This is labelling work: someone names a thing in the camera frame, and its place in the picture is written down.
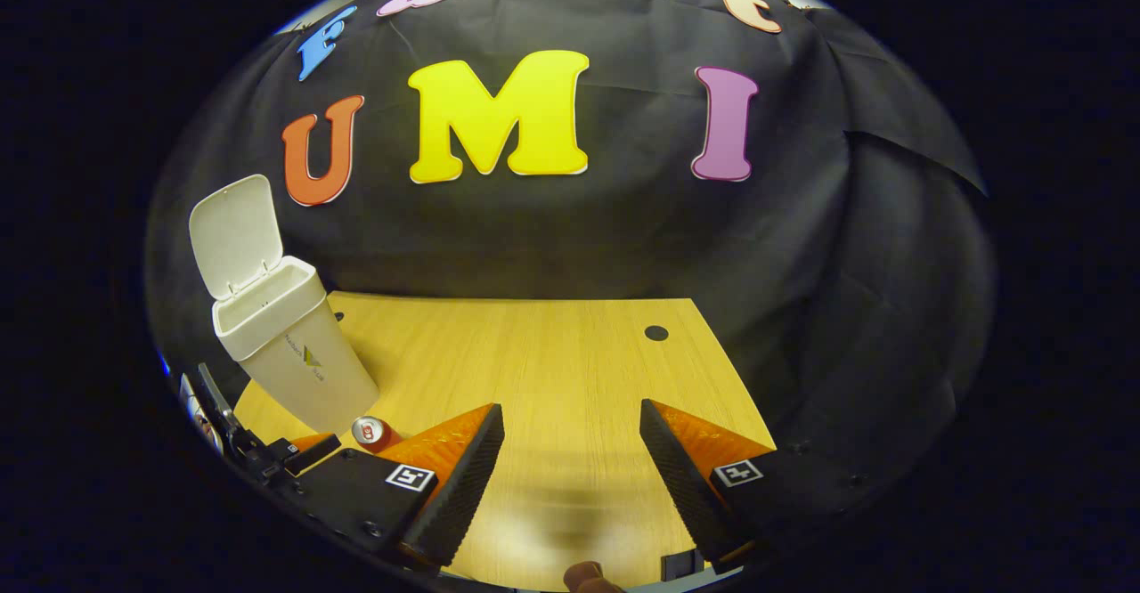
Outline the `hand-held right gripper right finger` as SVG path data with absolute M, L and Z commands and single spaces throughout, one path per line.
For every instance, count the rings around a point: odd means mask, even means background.
M 891 439 L 858 419 L 774 411 L 765 432 L 640 403 L 640 439 L 716 572 L 773 564 L 821 543 L 891 481 Z

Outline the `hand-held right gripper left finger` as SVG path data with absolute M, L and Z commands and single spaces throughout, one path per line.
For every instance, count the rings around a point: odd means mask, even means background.
M 504 442 L 499 403 L 382 452 L 333 450 L 290 478 L 290 504 L 339 541 L 420 572 L 451 564 Z

